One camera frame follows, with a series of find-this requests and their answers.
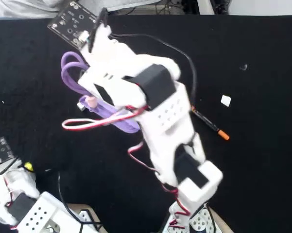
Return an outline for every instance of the white plastic part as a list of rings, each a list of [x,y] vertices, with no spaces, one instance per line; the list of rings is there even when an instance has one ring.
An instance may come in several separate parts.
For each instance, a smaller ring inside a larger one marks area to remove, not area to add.
[[[85,109],[85,106],[83,104],[81,104],[80,102],[77,103],[77,106],[78,108],[81,110],[81,111],[84,111]]]
[[[58,225],[60,233],[79,232],[81,226],[66,211],[62,202],[50,193],[44,192],[25,218],[19,223],[17,230],[19,233],[43,233],[46,232],[45,230],[50,222]],[[89,225],[84,225],[82,233],[97,233],[97,231]]]
[[[190,217],[215,194],[223,178],[222,172],[210,161],[204,162],[197,169],[208,179],[208,182],[200,188],[190,178],[185,178],[178,186],[178,199],[191,213],[189,216],[177,216],[177,222],[180,225],[187,226],[189,224]],[[174,202],[169,211],[173,215],[177,211],[182,211],[182,209],[177,202]]]
[[[11,168],[3,175],[0,175],[0,223],[14,226],[16,219],[7,211],[5,204],[15,200],[20,193],[25,193],[31,198],[38,198],[39,191],[35,187],[35,177],[33,173],[27,172],[23,168],[17,168],[21,164],[17,160]]]
[[[229,106],[230,106],[230,102],[231,102],[231,97],[223,95],[223,96],[222,96],[222,99],[220,100],[220,102],[221,102],[223,105],[229,107]]]
[[[197,0],[201,15],[214,15],[214,10],[210,0]]]
[[[89,37],[88,31],[83,31],[83,32],[81,32],[81,34],[79,36],[79,40],[84,43],[84,42],[86,42],[88,37]]]
[[[156,173],[157,178],[172,186],[178,185],[173,170],[175,151],[179,145],[189,143],[195,134],[186,88],[178,82],[175,87],[176,92],[158,107],[135,118],[141,124],[151,161],[160,173]]]
[[[78,84],[92,95],[102,98],[96,84],[105,89],[116,107],[132,105],[139,108],[146,104],[146,96],[138,85],[123,80],[124,77],[135,77],[151,65],[158,64],[166,67],[174,80],[179,78],[180,69],[172,59],[147,54],[136,55],[126,44],[110,40],[110,34],[110,27],[101,24],[96,31],[91,53],[88,52],[88,44],[81,49],[81,54],[90,68],[79,79]]]
[[[198,212],[195,216],[190,219],[190,225],[196,232],[206,231],[206,233],[213,233],[213,223],[209,212],[206,208],[203,208],[200,212]],[[218,225],[215,222],[216,233],[222,233],[219,229]]]

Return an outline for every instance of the cable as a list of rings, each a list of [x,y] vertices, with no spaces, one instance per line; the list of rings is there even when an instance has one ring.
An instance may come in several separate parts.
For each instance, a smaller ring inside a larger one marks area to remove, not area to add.
[[[82,130],[93,129],[93,128],[97,128],[97,127],[100,127],[100,126],[109,125],[109,124],[112,124],[112,123],[120,121],[120,120],[126,120],[126,119],[134,118],[134,117],[140,115],[144,111],[144,109],[146,107],[147,106],[138,108],[134,112],[128,113],[126,115],[120,115],[120,116],[112,115],[112,116],[110,116],[108,118],[105,118],[105,119],[102,119],[102,120],[93,120],[93,119],[90,119],[90,118],[68,119],[68,120],[63,121],[62,127],[65,130],[70,130],[70,131],[82,131]],[[133,107],[128,105],[128,106],[126,106],[126,108],[131,110]],[[73,125],[73,126],[68,125],[68,124],[71,124],[71,123],[79,123],[79,122],[88,122],[88,123],[87,124],[83,124],[83,125]]]
[[[208,203],[205,203],[205,207],[207,208],[209,215],[210,215],[210,219],[212,220],[212,224],[213,224],[213,228],[214,228],[213,233],[216,233],[216,225],[215,225],[214,217],[213,217],[212,212],[210,211],[210,207],[208,206]]]
[[[179,205],[179,207],[183,210],[183,212],[181,212],[181,211],[176,211],[176,212],[174,213],[175,217],[177,218],[176,215],[185,215],[185,216],[189,216],[189,215],[190,215],[190,211],[189,211],[186,207],[183,206],[183,204],[179,201],[178,198],[176,198],[176,202],[177,202],[177,204]],[[169,227],[180,228],[180,229],[184,229],[184,228],[185,228],[185,227],[183,227],[183,226],[175,226],[177,223],[178,223],[178,222],[177,222],[177,219],[174,219],[173,221],[171,221],[171,222],[169,223]]]
[[[3,175],[16,161],[18,160],[18,158],[16,157],[5,169],[3,169],[1,172],[0,172],[0,175]]]
[[[94,221],[91,221],[91,222],[83,222],[81,221],[70,209],[69,207],[67,206],[66,202],[64,201],[64,198],[63,198],[63,195],[62,195],[62,192],[61,192],[61,188],[60,188],[60,172],[58,172],[58,182],[57,182],[57,188],[58,188],[58,194],[59,194],[59,197],[60,197],[60,200],[61,202],[63,203],[65,209],[67,210],[67,212],[77,221],[81,224],[81,227],[80,227],[80,233],[82,232],[82,229],[83,229],[83,225],[93,225],[95,227],[95,229],[97,230],[97,225],[96,224],[100,224],[100,222],[94,222]]]
[[[134,7],[131,11],[129,11],[128,13],[124,14],[125,16],[129,15],[130,13],[132,13],[133,11],[135,11],[136,7]]]
[[[140,148],[142,148],[143,145],[144,145],[144,143],[143,143],[143,142],[140,142],[140,143],[138,143],[137,145],[130,147],[129,149],[127,149],[127,153],[128,153],[128,155],[129,155],[132,159],[134,159],[137,163],[143,165],[144,167],[148,168],[149,170],[159,173],[154,167],[149,167],[149,166],[146,165],[144,162],[140,161],[139,159],[135,158],[135,157],[132,155],[133,152],[135,152],[135,151],[139,150]]]
[[[156,40],[156,41],[160,42],[161,44],[163,44],[163,45],[165,45],[167,47],[170,47],[171,49],[174,49],[177,52],[179,52],[182,55],[184,55],[187,58],[187,60],[189,61],[190,68],[191,68],[191,71],[192,71],[192,89],[191,89],[191,94],[190,94],[190,102],[191,102],[192,105],[195,105],[195,94],[196,94],[196,89],[197,89],[197,86],[198,86],[197,71],[196,71],[196,68],[195,68],[195,65],[194,65],[192,59],[185,52],[183,52],[182,50],[176,48],[175,46],[173,46],[173,45],[161,40],[160,38],[157,38],[157,37],[155,37],[153,35],[144,34],[144,33],[137,33],[137,34],[111,34],[111,36],[118,37],[118,38],[122,38],[122,37],[148,37],[148,38]]]

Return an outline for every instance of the black wire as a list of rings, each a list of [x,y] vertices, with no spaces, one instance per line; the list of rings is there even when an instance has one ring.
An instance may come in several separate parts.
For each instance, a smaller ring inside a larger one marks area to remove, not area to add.
[[[190,102],[191,105],[195,106],[195,94],[196,94],[196,88],[198,86],[198,77],[197,77],[197,72],[196,72],[196,68],[195,65],[192,61],[192,59],[189,57],[189,55],[187,55],[185,52],[183,52],[182,50],[176,48],[175,46],[161,40],[160,38],[157,38],[153,35],[148,35],[148,34],[144,34],[144,33],[137,33],[137,34],[111,34],[112,37],[117,37],[117,38],[122,38],[122,37],[148,37],[151,38],[153,40],[156,40],[158,42],[160,42],[161,44],[170,47],[171,49],[176,50],[177,52],[181,53],[182,55],[184,55],[187,60],[189,61],[190,64],[190,68],[192,71],[192,88],[191,88],[191,94],[190,94]]]
[[[134,7],[131,11],[129,11],[128,13],[124,14],[125,16],[126,15],[129,15],[130,13],[132,13],[133,11],[135,11],[136,7]]]
[[[208,203],[206,203],[205,206],[206,206],[206,208],[207,208],[207,210],[208,210],[208,212],[209,212],[210,219],[212,220],[212,224],[213,224],[213,228],[214,228],[213,233],[216,233],[216,225],[215,225],[215,221],[214,221],[214,218],[213,218],[213,214],[212,214],[212,212],[210,211],[210,208],[209,208],[209,206],[208,206]]]
[[[70,209],[69,207],[67,206],[66,202],[64,201],[64,198],[63,198],[63,195],[62,195],[62,191],[61,191],[61,188],[60,188],[60,172],[58,172],[58,182],[57,182],[57,188],[58,188],[58,194],[59,194],[59,197],[60,197],[60,200],[61,202],[63,203],[65,209],[67,210],[67,212],[77,221],[81,224],[81,227],[80,227],[80,233],[82,232],[82,229],[83,229],[83,225],[94,225],[95,229],[97,230],[97,225],[96,224],[100,224],[100,222],[94,222],[94,221],[91,221],[91,222],[83,222],[81,221]]]
[[[18,160],[18,158],[15,158],[5,169],[3,169],[1,172],[0,172],[0,175],[3,175],[16,161]]]

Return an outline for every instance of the marker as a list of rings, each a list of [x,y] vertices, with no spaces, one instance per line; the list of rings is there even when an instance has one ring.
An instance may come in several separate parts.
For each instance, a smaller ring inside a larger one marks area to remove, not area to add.
[[[209,119],[207,119],[205,116],[203,116],[200,112],[198,112],[194,106],[191,107],[191,111],[199,118],[201,119],[208,127],[210,127],[213,131],[217,132],[224,140],[229,140],[230,136],[227,135],[224,131],[219,129],[213,122],[211,122]]]

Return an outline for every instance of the red and white wire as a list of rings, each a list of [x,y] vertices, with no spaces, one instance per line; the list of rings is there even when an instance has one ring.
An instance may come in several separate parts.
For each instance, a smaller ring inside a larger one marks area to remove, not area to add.
[[[133,152],[135,152],[135,151],[139,150],[140,148],[142,148],[143,145],[144,145],[144,143],[143,143],[143,142],[140,142],[140,143],[138,143],[137,145],[130,147],[129,149],[127,149],[127,153],[128,153],[128,155],[129,155],[132,159],[134,159],[137,163],[143,165],[144,167],[148,168],[148,169],[151,170],[151,171],[155,171],[155,172],[158,173],[158,171],[157,171],[154,167],[150,167],[150,166],[146,165],[144,162],[140,161],[139,159],[137,159],[136,157],[134,157],[134,156],[132,155]]]
[[[176,198],[176,202],[177,204],[179,205],[179,207],[183,210],[183,212],[181,211],[176,211],[174,213],[174,215],[185,215],[185,216],[190,216],[190,211],[185,207],[183,206],[183,204],[179,201],[178,198]],[[180,229],[184,229],[185,227],[183,226],[176,226],[176,224],[178,224],[177,220],[174,219],[173,221],[170,222],[169,224],[169,227],[174,227],[174,228],[180,228]]]
[[[102,119],[102,120],[93,120],[90,118],[68,119],[62,123],[62,127],[65,130],[70,130],[70,131],[82,131],[82,130],[93,129],[93,128],[97,128],[100,126],[109,125],[109,124],[112,124],[112,123],[117,122],[117,121],[134,118],[134,117],[140,115],[144,111],[144,109],[145,109],[145,106],[138,108],[138,109],[135,109],[133,112],[130,112],[130,113],[125,114],[125,115],[118,115],[119,112],[116,112],[112,116],[105,118],[105,119]],[[88,123],[82,124],[82,125],[69,125],[71,123],[80,123],[80,122],[88,122]]]

